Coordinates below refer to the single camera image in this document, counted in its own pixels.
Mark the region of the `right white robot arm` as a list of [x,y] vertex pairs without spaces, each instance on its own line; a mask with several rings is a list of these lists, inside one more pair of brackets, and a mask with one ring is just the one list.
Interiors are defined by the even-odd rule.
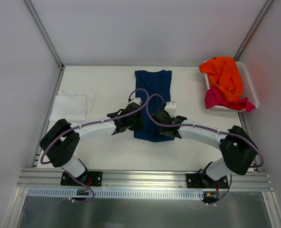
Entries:
[[207,188],[229,174],[245,175],[259,154],[247,133],[237,125],[228,130],[217,129],[183,116],[172,117],[163,109],[155,112],[152,119],[159,132],[167,137],[195,140],[221,152],[222,158],[209,163],[203,170],[201,182]]

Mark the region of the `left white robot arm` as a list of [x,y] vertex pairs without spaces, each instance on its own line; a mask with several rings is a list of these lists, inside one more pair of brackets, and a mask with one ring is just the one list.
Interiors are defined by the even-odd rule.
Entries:
[[76,185],[83,185],[88,179],[87,168],[74,155],[79,143],[141,128],[141,105],[133,101],[126,108],[107,114],[102,120],[80,126],[72,127],[66,119],[60,119],[39,143],[44,151],[42,158],[47,156],[53,167],[62,168],[71,175]]

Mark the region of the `pink t shirt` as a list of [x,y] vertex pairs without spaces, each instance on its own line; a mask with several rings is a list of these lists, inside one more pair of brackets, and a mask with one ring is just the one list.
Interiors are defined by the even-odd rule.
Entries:
[[254,109],[256,109],[256,106],[253,105],[248,98],[243,98],[235,102],[227,102],[221,92],[215,88],[212,87],[210,88],[205,95],[204,98],[205,102],[205,107],[206,109],[211,109],[216,106],[228,108],[230,110],[235,110],[235,111],[246,111],[250,112]]

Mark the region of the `folded white t shirt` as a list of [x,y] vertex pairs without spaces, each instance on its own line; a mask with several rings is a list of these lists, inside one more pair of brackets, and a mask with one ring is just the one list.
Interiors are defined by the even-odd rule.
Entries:
[[55,96],[50,122],[66,119],[68,122],[85,122],[95,101],[95,92],[74,93],[59,91]]

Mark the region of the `orange t shirt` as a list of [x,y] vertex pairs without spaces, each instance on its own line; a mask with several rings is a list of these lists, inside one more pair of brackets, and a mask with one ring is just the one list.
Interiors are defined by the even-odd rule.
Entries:
[[207,74],[210,87],[217,88],[226,102],[236,102],[244,88],[236,62],[231,57],[215,57],[199,66]]

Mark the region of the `white plastic basket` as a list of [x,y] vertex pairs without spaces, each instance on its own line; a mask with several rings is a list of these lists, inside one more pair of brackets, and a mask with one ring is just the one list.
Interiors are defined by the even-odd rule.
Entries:
[[[241,99],[243,98],[248,98],[248,100],[256,106],[256,108],[259,107],[259,101],[257,98],[257,95],[255,93],[255,89],[254,86],[252,84],[252,80],[250,78],[250,75],[245,67],[245,65],[241,62],[236,61],[235,62],[237,65],[237,69],[239,71],[242,83],[243,83],[243,94],[241,96]],[[206,73],[204,73],[205,76],[205,81],[206,81],[206,86],[207,86],[207,91],[211,88],[209,81],[208,81],[208,76]],[[235,111],[235,110],[230,110],[228,108],[224,108],[224,107],[220,107],[220,106],[216,106],[213,107],[211,109],[209,109],[211,111]]]

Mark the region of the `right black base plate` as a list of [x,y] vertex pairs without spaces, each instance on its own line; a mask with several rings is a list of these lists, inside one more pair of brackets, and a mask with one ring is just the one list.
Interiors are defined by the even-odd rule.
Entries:
[[228,189],[229,181],[226,176],[219,180],[212,180],[201,171],[196,173],[186,173],[186,186],[188,189]]

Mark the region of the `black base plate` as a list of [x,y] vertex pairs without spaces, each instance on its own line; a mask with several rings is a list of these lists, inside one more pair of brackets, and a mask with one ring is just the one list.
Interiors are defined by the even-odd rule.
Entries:
[[196,173],[186,173],[186,186],[188,189],[228,189],[229,181],[226,176],[219,180],[212,180],[201,171]]
[[[80,177],[75,178],[82,184],[88,185],[90,187],[100,187],[102,185],[103,180],[103,172],[101,171],[85,171]],[[78,182],[76,182],[67,172],[62,173],[61,186],[81,186]]]

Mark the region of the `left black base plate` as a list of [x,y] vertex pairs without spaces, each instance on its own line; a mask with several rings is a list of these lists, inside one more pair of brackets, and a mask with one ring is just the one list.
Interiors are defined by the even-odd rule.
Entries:
[[[103,180],[103,172],[101,171],[85,171],[80,177],[75,178],[82,184],[88,185],[90,187],[100,187],[102,185]],[[67,172],[62,173],[61,186],[81,186],[78,182],[76,182]]]

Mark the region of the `aluminium mounting rail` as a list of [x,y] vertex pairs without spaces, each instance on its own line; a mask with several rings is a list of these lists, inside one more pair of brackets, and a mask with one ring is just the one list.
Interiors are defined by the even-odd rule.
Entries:
[[[199,184],[200,174],[192,171],[117,171],[103,170],[100,176],[91,174],[85,183],[92,189],[128,190],[188,190],[191,185]],[[19,175],[19,187],[61,187],[66,178],[60,169],[29,168]],[[262,172],[248,172],[244,176],[232,174],[213,184],[224,191],[273,192],[270,176]]]

